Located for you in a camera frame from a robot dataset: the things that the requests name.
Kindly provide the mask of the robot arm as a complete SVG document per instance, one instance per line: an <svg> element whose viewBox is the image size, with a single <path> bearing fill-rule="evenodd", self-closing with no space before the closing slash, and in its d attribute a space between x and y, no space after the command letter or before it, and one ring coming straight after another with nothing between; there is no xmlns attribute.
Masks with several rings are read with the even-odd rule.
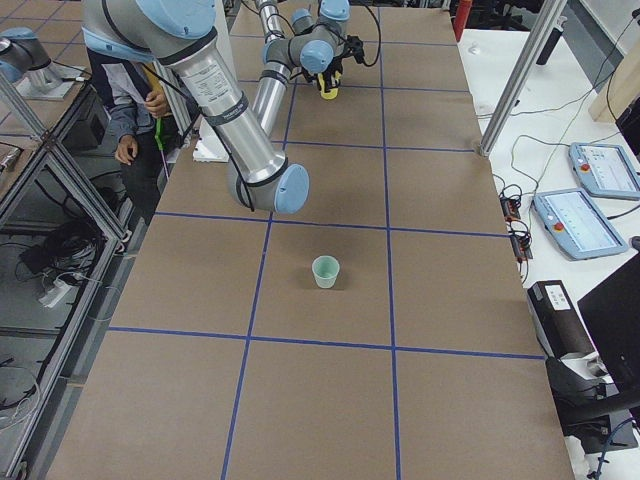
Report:
<svg viewBox="0 0 640 480"><path fill-rule="evenodd" d="M228 152L232 197L251 210L292 214L308 198L309 175L276 150L269 135L294 68L334 85L332 64L346 51L350 5L323 1L316 18L306 9L297 11L291 38L275 29L276 2L259 1L256 6L267 43L253 102L217 48L216 6L211 1L87 1L84 41L97 53L137 62L156 60L171 69Z"/></svg>
<svg viewBox="0 0 640 480"><path fill-rule="evenodd" d="M260 17L265 44L273 50L300 50L313 39L311 5L302 1L250 1Z"/></svg>

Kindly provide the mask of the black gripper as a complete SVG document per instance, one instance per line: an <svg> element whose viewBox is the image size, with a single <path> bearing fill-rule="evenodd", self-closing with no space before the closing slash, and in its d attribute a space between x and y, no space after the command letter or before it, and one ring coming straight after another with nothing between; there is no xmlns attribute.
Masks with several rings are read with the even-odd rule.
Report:
<svg viewBox="0 0 640 480"><path fill-rule="evenodd" d="M343 75L342 59L334 58L322 75L325 80L340 80Z"/></svg>

